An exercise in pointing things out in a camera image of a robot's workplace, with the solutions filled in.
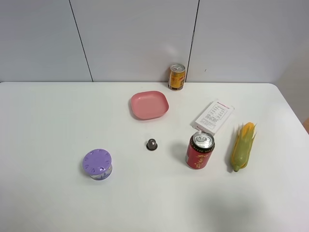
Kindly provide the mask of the purple lidded air freshener jar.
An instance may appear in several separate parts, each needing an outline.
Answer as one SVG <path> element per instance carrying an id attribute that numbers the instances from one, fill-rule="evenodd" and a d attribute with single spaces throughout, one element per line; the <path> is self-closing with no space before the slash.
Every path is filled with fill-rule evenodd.
<path id="1" fill-rule="evenodd" d="M 104 180 L 112 173 L 112 157 L 107 150 L 92 150 L 85 155 L 82 168 L 92 179 Z"/>

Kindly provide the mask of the pink square plastic plate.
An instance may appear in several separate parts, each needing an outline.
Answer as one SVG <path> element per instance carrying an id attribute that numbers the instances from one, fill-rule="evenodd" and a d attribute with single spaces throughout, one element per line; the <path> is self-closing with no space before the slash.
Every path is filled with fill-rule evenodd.
<path id="1" fill-rule="evenodd" d="M 132 116 L 137 120 L 160 118 L 169 110 L 166 96 L 160 91 L 145 91 L 134 94 L 128 106 Z"/>

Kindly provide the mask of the small dark coffee capsule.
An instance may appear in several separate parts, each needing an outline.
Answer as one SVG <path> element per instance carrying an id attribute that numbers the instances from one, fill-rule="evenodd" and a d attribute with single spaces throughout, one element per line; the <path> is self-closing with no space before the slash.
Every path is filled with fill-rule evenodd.
<path id="1" fill-rule="evenodd" d="M 149 139 L 147 144 L 146 144 L 146 148 L 150 151 L 154 151 L 156 150 L 158 147 L 157 142 L 155 139 Z"/>

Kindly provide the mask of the yellow drink can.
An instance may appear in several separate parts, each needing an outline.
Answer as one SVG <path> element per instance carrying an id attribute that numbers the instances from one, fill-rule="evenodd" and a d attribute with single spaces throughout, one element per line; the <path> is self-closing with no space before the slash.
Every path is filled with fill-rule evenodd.
<path id="1" fill-rule="evenodd" d="M 172 90 L 181 90 L 184 86 L 186 77 L 185 66 L 182 64 L 172 64 L 170 66 L 170 75 L 168 87 Z"/>

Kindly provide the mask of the red drink can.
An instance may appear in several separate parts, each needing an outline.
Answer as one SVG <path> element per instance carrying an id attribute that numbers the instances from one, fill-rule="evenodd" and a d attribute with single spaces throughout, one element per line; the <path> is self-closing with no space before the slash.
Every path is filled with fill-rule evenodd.
<path id="1" fill-rule="evenodd" d="M 197 131 L 189 141 L 186 163 L 192 169 L 202 169 L 215 148 L 214 137 L 210 133 Z"/>

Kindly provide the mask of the white printed cardboard box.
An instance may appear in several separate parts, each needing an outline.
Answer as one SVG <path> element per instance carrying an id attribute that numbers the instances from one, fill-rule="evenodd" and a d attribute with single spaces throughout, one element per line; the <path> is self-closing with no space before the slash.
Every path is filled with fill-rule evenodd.
<path id="1" fill-rule="evenodd" d="M 192 127 L 214 136 L 229 119 L 234 110 L 234 106 L 216 99 L 197 117 L 192 123 Z"/>

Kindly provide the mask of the toy corn cob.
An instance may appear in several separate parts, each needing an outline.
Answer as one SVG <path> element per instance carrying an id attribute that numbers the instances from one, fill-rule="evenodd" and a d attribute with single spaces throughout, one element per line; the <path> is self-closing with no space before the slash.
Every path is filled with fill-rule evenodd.
<path id="1" fill-rule="evenodd" d="M 239 125 L 230 163 L 234 172 L 238 172 L 247 166 L 252 145 L 256 136 L 255 124 L 248 122 Z"/>

